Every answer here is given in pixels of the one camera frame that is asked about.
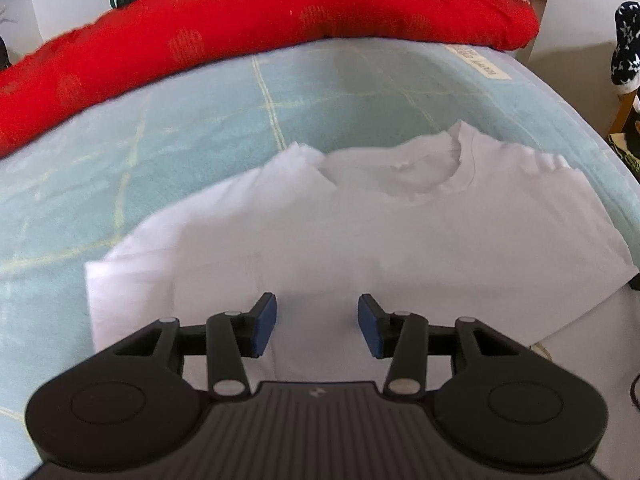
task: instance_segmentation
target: white label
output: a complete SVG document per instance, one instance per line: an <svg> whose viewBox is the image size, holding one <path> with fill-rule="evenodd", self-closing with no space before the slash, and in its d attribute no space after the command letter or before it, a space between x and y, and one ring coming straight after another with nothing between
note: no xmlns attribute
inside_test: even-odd
<svg viewBox="0 0 640 480"><path fill-rule="evenodd" d="M465 63L478 70L484 77L489 79L511 79L511 76L500 70L484 56L480 56L477 51L466 45L445 45L444 48L454 53Z"/></svg>

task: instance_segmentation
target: light blue blanket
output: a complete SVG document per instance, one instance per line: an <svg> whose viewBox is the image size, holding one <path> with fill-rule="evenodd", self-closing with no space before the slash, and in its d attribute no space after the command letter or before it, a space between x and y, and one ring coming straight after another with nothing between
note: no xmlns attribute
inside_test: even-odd
<svg viewBox="0 0 640 480"><path fill-rule="evenodd" d="M329 40L214 63L95 106L0 160L0 480L38 463L31 393L92 353L83 264L143 218L293 142L392 146L464 120L583 170L640 264L640 186L511 57L490 78L439 44Z"/></svg>

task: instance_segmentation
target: red fabric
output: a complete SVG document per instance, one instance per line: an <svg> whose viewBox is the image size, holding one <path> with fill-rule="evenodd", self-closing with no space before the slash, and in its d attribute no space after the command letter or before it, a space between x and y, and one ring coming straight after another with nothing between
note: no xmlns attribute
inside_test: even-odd
<svg viewBox="0 0 640 480"><path fill-rule="evenodd" d="M138 0L0 72L0 156L84 108L207 61L363 36L514 50L537 33L518 0Z"/></svg>

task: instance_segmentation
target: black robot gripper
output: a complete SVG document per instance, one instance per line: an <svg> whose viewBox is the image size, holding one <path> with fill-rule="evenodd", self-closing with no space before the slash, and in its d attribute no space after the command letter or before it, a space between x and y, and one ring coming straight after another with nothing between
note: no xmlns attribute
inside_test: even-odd
<svg viewBox="0 0 640 480"><path fill-rule="evenodd" d="M263 354L275 323L270 293L201 326L159 319L44 384L25 414L44 462L30 478L603 478L590 461L604 400L476 319L429 326L364 294L363 344L391 359L381 392L264 382L252 393L242 357ZM206 392L181 377L189 355L206 356ZM452 366L431 392L429 355Z"/></svg>

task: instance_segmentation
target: wire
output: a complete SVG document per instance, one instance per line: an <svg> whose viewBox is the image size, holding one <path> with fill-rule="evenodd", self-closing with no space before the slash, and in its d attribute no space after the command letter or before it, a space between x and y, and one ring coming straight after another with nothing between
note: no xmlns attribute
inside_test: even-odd
<svg viewBox="0 0 640 480"><path fill-rule="evenodd" d="M631 383L631 402L636 407L636 410L640 412L640 400L638 400L638 394L636 394L636 386L638 386L638 381L640 381L640 374L636 375L636 378Z"/></svg>

